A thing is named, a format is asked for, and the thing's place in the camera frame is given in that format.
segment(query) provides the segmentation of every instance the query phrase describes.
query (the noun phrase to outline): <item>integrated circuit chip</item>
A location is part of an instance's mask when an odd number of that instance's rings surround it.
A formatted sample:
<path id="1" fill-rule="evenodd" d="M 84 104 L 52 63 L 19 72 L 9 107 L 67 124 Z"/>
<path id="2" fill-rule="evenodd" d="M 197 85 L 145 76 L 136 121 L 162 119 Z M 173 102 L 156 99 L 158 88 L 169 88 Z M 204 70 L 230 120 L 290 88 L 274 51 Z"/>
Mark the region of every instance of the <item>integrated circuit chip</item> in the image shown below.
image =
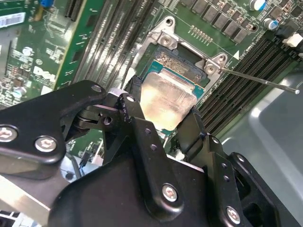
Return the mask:
<path id="1" fill-rule="evenodd" d="M 281 14 L 283 13 L 283 10 L 280 9 L 279 6 L 275 6 L 273 10 L 270 12 L 270 15 L 274 18 L 277 19 Z"/>
<path id="2" fill-rule="evenodd" d="M 208 21 L 208 22 L 212 22 L 212 20 L 215 18 L 217 13 L 218 13 L 218 10 L 214 6 L 211 6 L 207 10 L 207 12 L 204 14 L 203 19 Z"/>
<path id="3" fill-rule="evenodd" d="M 218 5 L 218 3 L 220 2 L 220 0 L 213 0 L 212 3 L 216 6 Z"/>
<path id="4" fill-rule="evenodd" d="M 224 33 L 231 37 L 232 34 L 235 33 L 235 31 L 237 30 L 238 28 L 238 24 L 234 21 L 230 22 L 230 24 L 224 29 Z"/>
<path id="5" fill-rule="evenodd" d="M 207 4 L 208 3 L 205 0 L 198 0 L 193 6 L 192 10 L 198 14 L 202 14 L 207 7 Z"/>
<path id="6" fill-rule="evenodd" d="M 227 13 L 227 11 L 232 7 L 230 3 L 226 3 L 225 6 L 222 9 L 222 12 Z"/>
<path id="7" fill-rule="evenodd" d="M 284 7 L 287 3 L 288 3 L 288 0 L 282 0 L 279 5 L 281 7 Z"/>
<path id="8" fill-rule="evenodd" d="M 241 15 L 241 13 L 239 11 L 236 11 L 232 16 L 232 19 L 236 20 L 240 15 Z"/>
<path id="9" fill-rule="evenodd" d="M 221 14 L 217 18 L 216 22 L 214 23 L 214 26 L 221 30 L 224 27 L 224 25 L 226 24 L 227 21 L 228 21 L 227 16 L 225 16 L 224 14 Z"/>
<path id="10" fill-rule="evenodd" d="M 248 20 L 248 19 L 245 19 L 243 22 L 242 22 L 242 27 L 243 28 L 246 28 L 246 26 L 248 25 L 248 24 L 250 24 L 251 23 L 251 21 L 250 20 Z"/>
<path id="11" fill-rule="evenodd" d="M 290 12 L 293 17 L 298 17 L 302 13 L 302 8 L 299 6 L 296 6 L 293 11 Z"/>
<path id="12" fill-rule="evenodd" d="M 191 7 L 193 5 L 194 1 L 195 0 L 181 0 L 180 2 L 185 6 Z"/>
<path id="13" fill-rule="evenodd" d="M 247 35 L 248 35 L 247 31 L 245 31 L 244 29 L 240 29 L 239 32 L 233 38 L 233 41 L 239 44 L 243 41 L 243 39 L 245 39 Z"/>

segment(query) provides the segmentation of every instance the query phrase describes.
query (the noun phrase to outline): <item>capacitor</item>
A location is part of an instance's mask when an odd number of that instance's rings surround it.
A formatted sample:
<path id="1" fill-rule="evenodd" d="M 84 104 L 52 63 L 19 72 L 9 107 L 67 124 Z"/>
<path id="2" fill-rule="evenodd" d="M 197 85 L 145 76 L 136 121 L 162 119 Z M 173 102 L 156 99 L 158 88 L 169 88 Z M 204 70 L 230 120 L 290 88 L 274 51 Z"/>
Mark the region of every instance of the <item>capacitor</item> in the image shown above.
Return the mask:
<path id="1" fill-rule="evenodd" d="M 262 11 L 265 6 L 266 6 L 265 0 L 251 0 L 250 1 L 250 10 Z"/>
<path id="2" fill-rule="evenodd" d="M 29 56 L 32 56 L 32 55 L 33 55 L 34 51 L 33 51 L 32 48 L 26 46 L 26 47 L 23 48 L 22 53 L 23 53 L 25 56 L 29 57 Z"/>
<path id="3" fill-rule="evenodd" d="M 23 95 L 27 93 L 27 90 L 25 87 L 17 87 L 14 89 L 14 91 L 11 93 L 15 98 L 21 98 Z"/>
<path id="4" fill-rule="evenodd" d="M 263 26 L 270 31 L 274 31 L 278 28 L 279 23 L 276 20 L 266 18 L 263 22 Z"/>

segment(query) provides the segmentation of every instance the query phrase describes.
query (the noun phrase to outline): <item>white label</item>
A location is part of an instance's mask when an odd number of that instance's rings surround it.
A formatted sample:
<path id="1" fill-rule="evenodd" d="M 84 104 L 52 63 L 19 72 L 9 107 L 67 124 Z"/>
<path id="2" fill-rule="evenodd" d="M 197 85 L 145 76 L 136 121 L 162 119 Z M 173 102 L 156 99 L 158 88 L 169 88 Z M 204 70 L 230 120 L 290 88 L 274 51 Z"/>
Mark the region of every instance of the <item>white label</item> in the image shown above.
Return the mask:
<path id="1" fill-rule="evenodd" d="M 25 13 L 15 13 L 0 17 L 0 28 L 23 23 Z"/>
<path id="2" fill-rule="evenodd" d="M 32 82 L 29 80 L 25 86 L 28 87 L 28 88 L 31 88 L 32 87 Z"/>
<path id="3" fill-rule="evenodd" d="M 43 86 L 42 87 L 42 90 L 41 90 L 41 95 L 45 95 L 47 93 L 50 93 L 52 92 L 53 90 L 50 88 L 50 87 L 47 87 L 47 86 Z"/>
<path id="4" fill-rule="evenodd" d="M 43 69 L 38 66 L 34 67 L 33 73 L 38 76 L 42 76 L 44 79 L 48 79 L 50 82 L 56 81 L 56 76 L 54 74 L 51 74 L 48 71 L 43 71 Z"/>

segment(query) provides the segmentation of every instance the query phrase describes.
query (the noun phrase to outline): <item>black ram slot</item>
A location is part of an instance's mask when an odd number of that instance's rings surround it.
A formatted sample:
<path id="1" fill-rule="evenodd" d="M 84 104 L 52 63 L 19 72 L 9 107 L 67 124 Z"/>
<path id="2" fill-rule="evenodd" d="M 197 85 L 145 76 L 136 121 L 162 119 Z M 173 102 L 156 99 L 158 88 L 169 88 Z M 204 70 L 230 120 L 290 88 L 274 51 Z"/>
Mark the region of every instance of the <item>black ram slot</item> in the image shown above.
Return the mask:
<path id="1" fill-rule="evenodd" d="M 292 62 L 300 61 L 296 54 L 282 46 L 280 40 L 265 35 L 235 70 L 268 81 L 275 80 Z M 266 88 L 260 83 L 228 75 L 200 108 L 206 130 L 217 135 L 236 116 L 247 111 L 249 104 Z"/>

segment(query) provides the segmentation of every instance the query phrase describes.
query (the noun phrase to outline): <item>silver bolt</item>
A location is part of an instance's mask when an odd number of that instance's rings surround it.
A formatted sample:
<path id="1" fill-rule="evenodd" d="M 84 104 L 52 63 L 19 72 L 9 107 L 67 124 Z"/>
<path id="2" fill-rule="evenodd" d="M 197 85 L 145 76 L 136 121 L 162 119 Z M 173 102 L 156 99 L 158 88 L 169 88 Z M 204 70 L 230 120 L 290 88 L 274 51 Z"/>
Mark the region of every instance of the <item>silver bolt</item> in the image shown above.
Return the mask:
<path id="1" fill-rule="evenodd" d="M 134 98 L 131 97 L 131 96 L 127 96 L 126 98 L 127 98 L 129 101 L 131 101 L 131 102 L 134 102 L 134 101 L 135 101 Z"/>
<path id="2" fill-rule="evenodd" d="M 18 133 L 15 129 L 9 126 L 0 127 L 0 142 L 11 142 L 17 138 Z"/>
<path id="3" fill-rule="evenodd" d="M 230 218 L 230 220 L 235 223 L 236 225 L 240 224 L 240 216 L 238 214 L 238 212 L 232 208 L 232 207 L 227 207 L 226 208 L 226 212 L 228 217 Z"/>
<path id="4" fill-rule="evenodd" d="M 53 138 L 43 136 L 35 141 L 35 147 L 41 152 L 51 152 L 56 149 L 57 143 Z"/>
<path id="5" fill-rule="evenodd" d="M 244 158 L 241 156 L 241 155 L 237 155 L 238 159 L 241 161 L 241 162 L 244 162 Z"/>
<path id="6" fill-rule="evenodd" d="M 164 197 L 170 202 L 174 202 L 178 198 L 176 190 L 168 184 L 163 186 L 162 193 Z"/>
<path id="7" fill-rule="evenodd" d="M 171 45 L 171 42 L 172 42 L 172 40 L 171 40 L 171 37 L 169 37 L 168 35 L 164 35 L 162 38 L 161 38 L 161 44 L 163 45 L 163 46 L 170 46 Z"/>
<path id="8" fill-rule="evenodd" d="M 93 90 L 96 91 L 96 92 L 101 92 L 101 91 L 102 91 L 101 87 L 98 86 L 98 85 L 93 85 L 93 86 L 91 86 L 91 89 L 93 89 Z"/>
<path id="9" fill-rule="evenodd" d="M 207 71 L 207 73 L 213 73 L 214 72 L 214 66 L 212 64 L 207 65 L 206 71 Z"/>

